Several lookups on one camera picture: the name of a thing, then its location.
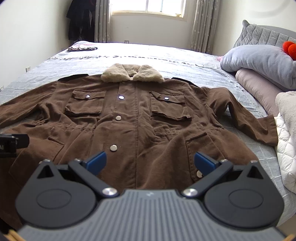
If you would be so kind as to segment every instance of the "jacket sleeve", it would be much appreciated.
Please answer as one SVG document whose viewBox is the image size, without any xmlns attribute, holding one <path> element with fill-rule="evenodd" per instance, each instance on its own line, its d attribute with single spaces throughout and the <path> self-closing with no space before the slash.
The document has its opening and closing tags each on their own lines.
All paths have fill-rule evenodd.
<svg viewBox="0 0 296 241">
<path fill-rule="evenodd" d="M 33 113 L 39 104 L 51 97 L 57 82 L 28 91 L 0 106 L 0 129 L 12 125 Z"/>
<path fill-rule="evenodd" d="M 276 146 L 278 135 L 273 116 L 257 119 L 245 107 L 243 107 L 227 88 L 203 87 L 207 105 L 214 111 L 218 120 L 227 107 L 231 114 L 234 126 L 252 139 Z"/>
</svg>

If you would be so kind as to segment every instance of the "window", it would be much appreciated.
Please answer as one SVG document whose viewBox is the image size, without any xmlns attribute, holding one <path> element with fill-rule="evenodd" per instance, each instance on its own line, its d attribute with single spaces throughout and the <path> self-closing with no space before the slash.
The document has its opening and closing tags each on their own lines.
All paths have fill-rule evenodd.
<svg viewBox="0 0 296 241">
<path fill-rule="evenodd" d="M 112 0 L 112 11 L 184 17 L 185 4 L 186 0 Z"/>
</svg>

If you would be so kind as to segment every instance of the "floor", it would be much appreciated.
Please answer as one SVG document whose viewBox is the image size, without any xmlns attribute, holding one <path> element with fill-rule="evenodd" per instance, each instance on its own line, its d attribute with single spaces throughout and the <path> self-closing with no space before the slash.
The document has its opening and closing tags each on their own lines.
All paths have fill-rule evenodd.
<svg viewBox="0 0 296 241">
<path fill-rule="evenodd" d="M 279 226 L 279 229 L 286 235 L 296 235 L 296 215 L 294 215 L 287 222 Z"/>
</svg>

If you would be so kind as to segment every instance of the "collar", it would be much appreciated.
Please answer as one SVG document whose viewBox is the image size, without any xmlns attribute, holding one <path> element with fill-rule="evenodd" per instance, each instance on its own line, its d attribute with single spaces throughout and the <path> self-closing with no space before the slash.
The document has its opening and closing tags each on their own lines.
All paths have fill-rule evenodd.
<svg viewBox="0 0 296 241">
<path fill-rule="evenodd" d="M 101 75 L 103 82 L 144 81 L 162 83 L 162 75 L 149 65 L 114 64 Z"/>
</svg>

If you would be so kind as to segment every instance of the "chest pocket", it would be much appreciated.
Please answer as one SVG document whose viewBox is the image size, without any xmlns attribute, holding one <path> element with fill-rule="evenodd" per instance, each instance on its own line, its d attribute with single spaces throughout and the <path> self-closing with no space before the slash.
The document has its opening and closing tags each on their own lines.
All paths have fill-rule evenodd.
<svg viewBox="0 0 296 241">
<path fill-rule="evenodd" d="M 189 121 L 191 116 L 182 94 L 161 94 L 150 91 L 152 116 L 160 116 L 175 121 Z"/>
<path fill-rule="evenodd" d="M 106 91 L 74 90 L 65 107 L 66 115 L 98 115 L 102 112 Z"/>
</svg>

